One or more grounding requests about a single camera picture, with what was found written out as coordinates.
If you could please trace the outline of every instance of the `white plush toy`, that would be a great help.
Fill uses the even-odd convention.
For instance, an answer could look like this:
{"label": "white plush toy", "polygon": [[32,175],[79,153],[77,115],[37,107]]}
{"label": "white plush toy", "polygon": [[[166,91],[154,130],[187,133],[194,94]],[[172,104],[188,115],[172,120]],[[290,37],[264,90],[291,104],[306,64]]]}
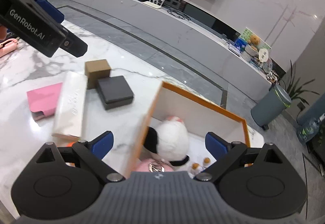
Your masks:
{"label": "white plush toy", "polygon": [[182,119],[171,116],[157,126],[149,127],[144,147],[155,160],[165,160],[173,166],[188,162],[189,136]]}

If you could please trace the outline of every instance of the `gray trash bin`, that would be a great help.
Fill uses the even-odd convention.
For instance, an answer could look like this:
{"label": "gray trash bin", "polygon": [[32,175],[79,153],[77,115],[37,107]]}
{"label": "gray trash bin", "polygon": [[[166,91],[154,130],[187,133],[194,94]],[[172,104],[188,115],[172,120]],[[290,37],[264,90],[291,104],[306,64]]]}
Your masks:
{"label": "gray trash bin", "polygon": [[262,100],[251,109],[251,116],[261,127],[268,125],[281,112],[289,108],[291,98],[288,93],[280,86],[275,85]]}

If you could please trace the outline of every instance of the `wall socket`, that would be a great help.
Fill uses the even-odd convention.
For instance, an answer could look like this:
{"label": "wall socket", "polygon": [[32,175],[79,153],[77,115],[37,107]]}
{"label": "wall socket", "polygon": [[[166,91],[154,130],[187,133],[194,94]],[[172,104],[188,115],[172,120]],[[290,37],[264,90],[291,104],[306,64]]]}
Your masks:
{"label": "wall socket", "polygon": [[301,101],[297,104],[297,107],[300,109],[300,111],[303,111],[306,108]]}

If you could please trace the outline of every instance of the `dark gray box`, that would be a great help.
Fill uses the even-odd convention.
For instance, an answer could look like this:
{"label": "dark gray box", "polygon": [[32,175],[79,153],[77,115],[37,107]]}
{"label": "dark gray box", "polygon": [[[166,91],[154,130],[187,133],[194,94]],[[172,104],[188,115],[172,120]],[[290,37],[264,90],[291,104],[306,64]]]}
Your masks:
{"label": "dark gray box", "polygon": [[96,89],[106,110],[131,104],[133,101],[134,94],[122,75],[98,79]]}

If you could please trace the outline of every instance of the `trash can lid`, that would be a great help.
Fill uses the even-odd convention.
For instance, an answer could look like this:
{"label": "trash can lid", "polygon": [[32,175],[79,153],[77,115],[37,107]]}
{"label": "trash can lid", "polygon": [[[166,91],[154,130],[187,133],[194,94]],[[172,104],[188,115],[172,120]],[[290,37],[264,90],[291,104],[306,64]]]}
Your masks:
{"label": "trash can lid", "polygon": [[274,91],[277,94],[277,96],[281,99],[281,101],[287,106],[290,106],[291,104],[291,98],[288,95],[288,93],[284,90],[283,87],[280,85],[276,84],[274,87]]}

